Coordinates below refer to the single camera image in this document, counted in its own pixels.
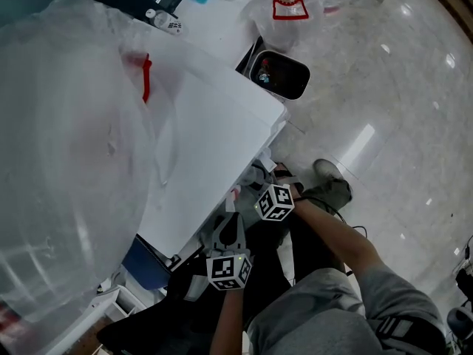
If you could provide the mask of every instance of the black cable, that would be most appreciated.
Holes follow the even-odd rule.
[[[345,219],[342,217],[342,215],[340,213],[338,213],[338,210],[333,208],[329,203],[326,203],[325,201],[317,198],[317,197],[311,197],[311,196],[304,196],[304,197],[298,197],[298,198],[295,198],[294,199],[294,203],[296,203],[297,201],[303,201],[303,200],[314,200],[314,201],[318,201],[320,203],[323,203],[325,205],[325,211],[327,213],[330,213],[330,210],[332,210],[337,216],[340,217],[340,220],[343,222],[343,223],[347,223],[347,221],[345,221]],[[368,231],[367,231],[367,228],[365,228],[364,226],[353,226],[354,229],[357,229],[357,228],[362,228],[364,230],[364,236],[366,238],[368,238]]]

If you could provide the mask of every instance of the black strap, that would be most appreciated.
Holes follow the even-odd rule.
[[[411,355],[444,355],[446,340],[442,331],[418,317],[387,317],[368,320],[383,345]]]

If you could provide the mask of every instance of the glossy floor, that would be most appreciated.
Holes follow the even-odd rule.
[[[292,54],[312,78],[274,157],[306,186],[315,159],[338,164],[354,191],[341,213],[445,317],[473,234],[472,45],[436,0],[364,0],[337,21]],[[280,254],[291,278],[289,238]]]

